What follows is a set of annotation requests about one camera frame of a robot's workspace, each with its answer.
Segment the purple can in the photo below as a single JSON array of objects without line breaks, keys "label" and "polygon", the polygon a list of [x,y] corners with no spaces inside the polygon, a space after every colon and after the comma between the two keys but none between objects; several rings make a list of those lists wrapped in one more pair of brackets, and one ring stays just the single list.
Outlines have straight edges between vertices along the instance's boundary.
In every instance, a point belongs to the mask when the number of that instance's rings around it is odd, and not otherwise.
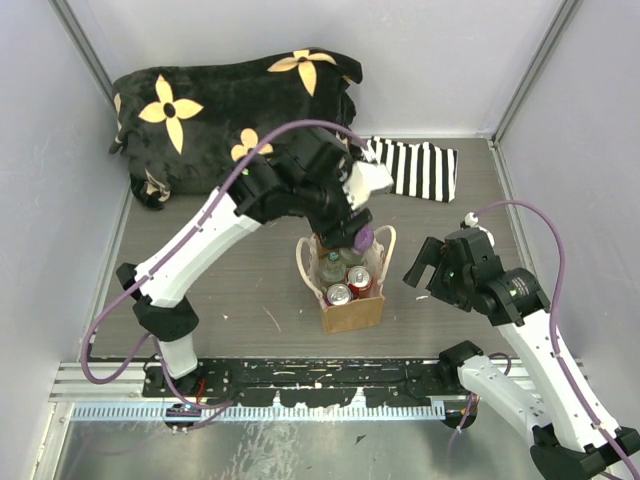
[{"label": "purple can", "polygon": [[364,225],[355,235],[353,249],[359,253],[365,253],[375,240],[375,233],[370,224]]},{"label": "purple can", "polygon": [[325,302],[328,306],[342,306],[354,300],[354,294],[344,283],[330,285],[325,293]]}]

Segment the red soda can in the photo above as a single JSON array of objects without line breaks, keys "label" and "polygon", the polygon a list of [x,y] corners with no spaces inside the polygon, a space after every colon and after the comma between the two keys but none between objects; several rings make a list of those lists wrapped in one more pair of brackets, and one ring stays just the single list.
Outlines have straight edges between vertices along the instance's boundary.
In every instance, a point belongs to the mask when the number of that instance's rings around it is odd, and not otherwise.
[{"label": "red soda can", "polygon": [[346,284],[355,298],[369,298],[373,287],[373,277],[365,266],[353,266],[347,272]]}]

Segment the glass soda water bottle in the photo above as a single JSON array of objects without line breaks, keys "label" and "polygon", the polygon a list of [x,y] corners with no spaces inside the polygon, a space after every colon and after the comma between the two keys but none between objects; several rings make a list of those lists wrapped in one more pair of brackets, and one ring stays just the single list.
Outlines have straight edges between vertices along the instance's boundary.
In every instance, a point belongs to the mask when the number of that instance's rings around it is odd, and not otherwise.
[{"label": "glass soda water bottle", "polygon": [[347,269],[364,264],[365,255],[354,248],[341,248],[339,254]]}]

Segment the burlap canvas tote bag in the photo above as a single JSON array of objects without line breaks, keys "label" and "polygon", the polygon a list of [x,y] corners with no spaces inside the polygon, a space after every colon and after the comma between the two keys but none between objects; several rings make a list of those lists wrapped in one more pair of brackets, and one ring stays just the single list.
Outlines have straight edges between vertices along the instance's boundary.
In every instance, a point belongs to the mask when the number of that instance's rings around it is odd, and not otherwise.
[{"label": "burlap canvas tote bag", "polygon": [[320,306],[324,332],[342,333],[378,325],[381,320],[385,296],[384,282],[393,257],[397,240],[396,229],[384,225],[374,231],[373,244],[366,252],[364,266],[373,273],[372,293],[363,299],[352,299],[344,305],[330,305],[319,283],[320,255],[325,253],[314,236],[300,238],[296,245],[297,268],[304,284],[313,293]]}]

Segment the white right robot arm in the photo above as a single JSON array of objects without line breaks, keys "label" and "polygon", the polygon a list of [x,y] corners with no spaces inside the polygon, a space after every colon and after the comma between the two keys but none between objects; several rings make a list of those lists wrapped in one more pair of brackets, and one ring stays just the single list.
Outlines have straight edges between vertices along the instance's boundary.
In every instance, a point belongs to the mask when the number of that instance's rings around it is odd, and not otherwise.
[{"label": "white right robot arm", "polygon": [[500,372],[470,341],[440,353],[440,385],[489,404],[525,440],[543,478],[591,479],[638,452],[638,431],[620,425],[576,362],[562,359],[564,341],[537,278],[524,268],[505,270],[489,233],[475,227],[442,240],[427,237],[404,283],[417,286],[428,267],[434,270],[426,285],[430,296],[485,316],[523,362],[536,391]]}]

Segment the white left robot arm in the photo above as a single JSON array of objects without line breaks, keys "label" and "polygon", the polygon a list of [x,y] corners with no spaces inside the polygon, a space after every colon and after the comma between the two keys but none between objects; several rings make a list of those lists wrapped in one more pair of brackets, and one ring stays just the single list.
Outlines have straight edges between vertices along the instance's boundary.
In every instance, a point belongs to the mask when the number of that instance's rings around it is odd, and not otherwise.
[{"label": "white left robot arm", "polygon": [[336,124],[291,122],[231,159],[229,176],[177,234],[144,262],[117,271],[164,362],[164,383],[178,396],[200,384],[199,318],[186,295],[221,256],[281,217],[306,219],[329,249],[359,246],[371,220],[370,149]]}]

